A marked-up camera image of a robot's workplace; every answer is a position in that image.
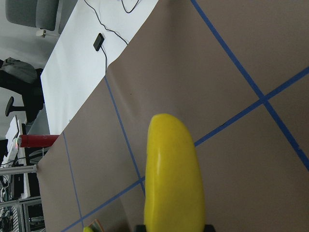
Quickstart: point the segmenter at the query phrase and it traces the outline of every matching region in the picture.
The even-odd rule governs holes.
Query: black cable
[[[139,3],[139,1],[140,1],[140,0],[137,0],[137,2],[135,3],[135,5],[133,6],[132,10],[127,11],[127,10],[126,10],[126,8],[125,8],[125,5],[124,5],[124,1],[123,1],[123,0],[121,0],[121,2],[122,2],[122,6],[124,7],[124,10],[125,10],[125,12],[126,12],[127,14],[131,13],[131,12],[135,9],[135,7],[136,7],[136,6],[137,6],[137,4]]]
[[[99,23],[107,30],[107,31],[110,31],[110,32],[113,32],[113,33],[115,33],[115,35],[117,35],[120,39],[122,39],[125,43],[126,43],[126,45],[128,45],[128,43],[124,40],[124,38],[122,38],[120,35],[118,35],[117,33],[116,33],[116,31],[114,31],[114,30],[111,30],[111,29],[107,29],[106,28],[106,26],[103,24],[103,23],[101,23],[101,20],[99,19],[99,17],[98,17],[98,13],[97,13],[97,11],[96,11],[96,9],[95,8],[93,8],[92,6],[90,6],[89,4],[88,4],[88,2],[86,2],[86,0],[84,0],[84,2],[92,9],[92,10],[94,10],[95,11],[95,13],[96,13],[96,16],[97,16],[97,18],[98,18],[98,21],[99,21]]]
[[[106,70],[107,70],[107,55],[106,55],[104,49],[102,48],[102,46],[101,46],[101,49],[102,49],[102,51],[103,51],[103,53],[105,55],[105,73],[106,73]]]
[[[0,165],[0,167],[3,167],[4,165],[6,165],[6,164],[9,164],[9,163],[12,163],[12,162],[15,162],[15,161],[17,161],[17,160],[20,160],[20,159],[25,159],[26,157],[22,157],[22,158],[17,158],[17,159],[14,159],[14,160],[12,160],[12,161],[10,161],[10,162],[7,162],[7,163],[4,163],[4,164],[1,164]]]
[[[22,157],[22,158],[17,158],[17,159],[14,159],[14,160],[12,160],[12,161],[10,161],[10,162],[7,162],[7,163],[4,163],[4,164],[1,164],[1,167],[3,166],[3,165],[6,165],[6,164],[9,164],[9,163],[13,163],[14,161],[17,161],[17,160],[20,160],[20,159],[25,159],[26,157]]]

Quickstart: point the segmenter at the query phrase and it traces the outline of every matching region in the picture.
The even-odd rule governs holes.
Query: backpack
[[[32,65],[11,57],[3,62],[1,70],[29,84],[32,84],[38,78]]]

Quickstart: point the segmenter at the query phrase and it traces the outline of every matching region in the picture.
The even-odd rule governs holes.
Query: red cylinder
[[[19,147],[48,147],[52,146],[59,135],[20,135]]]

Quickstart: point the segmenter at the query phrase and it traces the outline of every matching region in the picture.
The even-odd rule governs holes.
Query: tabletop
[[[51,134],[60,134],[105,75],[105,57],[93,43],[102,33],[107,65],[122,53],[157,0],[141,0],[130,14],[121,1],[79,0],[41,75],[48,124]],[[135,2],[124,1],[131,9]]]

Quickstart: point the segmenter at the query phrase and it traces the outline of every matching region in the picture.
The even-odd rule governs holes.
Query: blue painter's tape
[[[303,78],[304,76],[306,76],[308,74],[309,74],[309,67],[307,67],[304,70],[300,71],[298,74],[293,76],[291,79],[289,79],[288,81],[284,82],[282,85],[280,85],[279,87],[275,88],[273,91],[268,93],[266,95],[266,99],[267,100],[271,99],[272,97],[274,97],[277,94],[281,93],[282,91],[287,89],[289,86],[291,86],[295,82],[299,81],[301,78]]]
[[[124,134],[124,137],[125,137],[125,140],[126,140],[126,145],[127,145],[128,149],[129,149],[129,153],[130,153],[130,155],[131,155],[131,159],[132,159],[132,161],[133,161],[136,174],[137,174],[137,176],[138,176],[138,178],[139,178],[141,189],[143,190],[143,193],[144,193],[144,195],[145,195],[145,187],[144,187],[143,182],[141,181],[140,172],[139,172],[139,169],[138,169],[138,167],[137,167],[137,164],[136,164],[136,161],[135,161],[135,158],[134,158],[132,149],[131,149],[131,145],[130,145],[129,139],[127,138],[126,130],[125,130],[124,125],[123,125],[123,123],[122,123],[122,120],[121,120],[121,117],[120,117],[120,114],[119,114],[119,111],[118,111],[118,108],[117,108],[117,105],[116,105],[114,96],[113,96],[113,94],[112,94],[112,90],[111,90],[110,85],[109,85],[109,83],[108,83],[107,76],[104,77],[104,80],[105,80],[107,89],[108,89],[108,91],[109,91],[109,93],[110,93],[110,96],[111,96],[111,99],[112,99],[112,103],[113,103],[113,105],[114,105],[114,108],[115,108],[115,111],[116,111],[116,114],[117,114],[117,117],[118,117],[118,121],[119,121],[121,130],[122,130],[122,132],[123,132],[123,134]]]
[[[205,15],[205,13],[203,12],[203,10],[200,8],[199,4],[196,2],[196,0],[191,0],[192,4],[194,5],[194,7],[196,8],[197,12],[199,13],[199,15],[202,17],[202,19],[204,20],[204,22],[207,24],[208,28],[211,30],[212,34],[214,35],[214,37],[217,39],[217,41],[219,42],[219,44],[221,45],[221,47],[224,49],[224,51],[227,53],[227,55],[230,57],[230,59],[232,60],[232,62],[236,65],[236,67],[238,68],[238,70],[240,71],[240,73],[244,76],[244,78],[246,79],[246,81],[248,82],[248,84],[251,86],[251,88],[254,90],[254,92],[256,93],[256,95],[259,98],[262,98],[264,95],[262,93],[262,91],[259,89],[259,87],[256,85],[256,83],[254,82],[254,80],[250,77],[250,75],[248,74],[248,72],[244,69],[243,65],[239,62],[239,60],[236,58],[236,56],[234,55],[234,53],[231,51],[231,49],[227,46],[226,42],[223,40],[223,38],[221,37],[221,35],[219,34],[219,32],[216,30],[216,28],[214,27],[214,25],[210,22],[210,20],[208,19],[208,17]]]
[[[108,199],[106,202],[104,202],[103,204],[101,204],[100,206],[98,206],[97,208],[95,208],[94,210],[92,210],[91,212],[89,212],[88,214],[86,214],[85,216],[81,217],[79,220],[77,220],[76,222],[72,223],[71,225],[69,225],[68,227],[66,227],[65,229],[63,229],[61,232],[66,232],[69,229],[71,229],[73,226],[75,226],[76,224],[78,224],[79,222],[83,221],[84,219],[88,218],[89,216],[93,215],[95,212],[97,212],[98,210],[104,208],[105,206],[109,205],[110,203],[112,203],[113,201],[115,201],[116,199],[118,199],[119,197],[121,197],[122,195],[124,195],[125,193],[129,192],[131,189],[133,189],[134,187],[136,187],[137,185],[140,184],[140,180],[134,182],[132,185],[130,185],[129,187],[127,187],[126,189],[124,189],[123,191],[119,192],[117,195],[113,196],[112,198]]]
[[[272,118],[275,120],[277,125],[279,126],[282,133],[285,135],[286,139],[289,141],[295,152],[297,153],[298,157],[301,159],[307,170],[309,171],[309,159],[305,155],[302,149],[300,149],[297,141],[290,133],[289,129],[286,127],[286,125],[282,122],[281,118],[275,111],[275,109],[271,106],[269,102],[265,102],[264,106],[267,108],[268,112],[272,116]]]
[[[249,112],[251,112],[252,110],[254,110],[255,108],[257,108],[258,106],[260,106],[261,104],[263,104],[263,102],[261,100],[256,101],[255,103],[253,103],[252,105],[250,105],[249,107],[247,107],[246,109],[242,110],[240,113],[236,114],[234,117],[232,117],[231,119],[229,119],[228,121],[226,121],[224,124],[222,124],[221,126],[217,127],[216,129],[214,129],[213,131],[211,131],[210,133],[204,135],[202,138],[200,138],[199,140],[197,140],[194,145],[198,146],[201,143],[205,142],[206,140],[208,140],[209,138],[213,137],[214,135],[216,135],[217,133],[219,133],[220,131],[222,131],[223,129],[227,128],[229,125],[231,125],[232,123],[236,122],[237,120],[239,120],[240,118],[244,117],[245,115],[247,115]]]
[[[68,157],[68,161],[69,161],[70,172],[71,172],[71,177],[72,177],[72,182],[73,182],[73,187],[74,187],[75,198],[76,198],[76,201],[77,201],[79,217],[82,218],[81,207],[80,207],[78,196],[77,196],[75,179],[74,179],[73,170],[72,170],[72,166],[71,166],[71,160],[70,160],[70,155],[69,155],[68,143],[67,143],[66,135],[65,135],[64,132],[62,132],[62,135],[63,135],[64,143],[65,143],[65,146],[66,146],[66,153],[67,153],[67,157]],[[81,220],[81,223],[82,223],[82,227],[84,229],[84,222],[83,222],[83,220]]]
[[[309,160],[307,158],[307,156],[305,155],[305,153],[299,148],[298,143],[296,142],[295,138],[292,136],[292,134],[290,133],[290,131],[288,130],[288,128],[286,127],[286,125],[282,122],[282,120],[280,119],[280,117],[278,116],[278,114],[276,113],[276,111],[274,110],[274,108],[270,105],[270,103],[268,102],[268,99],[275,96],[276,94],[280,93],[281,91],[283,91],[284,89],[286,89],[288,86],[290,86],[291,84],[293,84],[295,81],[301,79],[303,76],[305,76],[306,74],[308,74],[308,70],[307,68],[304,69],[303,71],[301,71],[300,73],[298,73],[296,76],[294,76],[291,80],[289,80],[288,82],[282,84],[281,86],[279,86],[278,88],[275,89],[275,91],[270,92],[267,96],[265,96],[262,91],[259,89],[259,87],[257,86],[257,84],[254,82],[254,80],[250,77],[250,75],[247,73],[247,71],[244,69],[244,67],[242,66],[242,64],[239,62],[239,60],[236,58],[236,56],[234,55],[234,53],[231,51],[231,49],[227,46],[226,42],[223,40],[223,38],[221,37],[221,35],[219,34],[219,32],[216,30],[216,28],[214,27],[214,25],[210,22],[210,20],[208,19],[208,17],[206,16],[206,14],[203,12],[203,10],[200,8],[199,4],[196,2],[196,0],[191,0],[193,6],[195,7],[195,9],[197,10],[197,12],[199,13],[199,15],[202,17],[202,19],[204,20],[204,22],[207,24],[208,28],[211,30],[211,32],[213,33],[214,37],[217,39],[217,41],[219,42],[219,44],[221,45],[221,47],[224,49],[224,51],[227,53],[227,55],[230,57],[230,59],[232,60],[232,62],[236,65],[236,67],[238,68],[238,70],[241,72],[241,74],[243,75],[243,77],[246,79],[246,81],[249,83],[249,85],[251,86],[251,88],[254,90],[254,92],[256,93],[256,95],[259,97],[260,100],[263,101],[264,106],[266,107],[266,109],[268,110],[268,112],[270,113],[270,115],[272,116],[272,118],[275,120],[275,122],[277,123],[277,125],[279,126],[279,128],[281,129],[281,131],[283,132],[283,134],[285,135],[286,139],[289,141],[289,143],[291,144],[291,146],[293,147],[293,149],[295,150],[295,152],[297,153],[297,155],[300,157],[300,159],[302,160],[302,162],[304,163],[305,167],[308,169],[309,171]]]

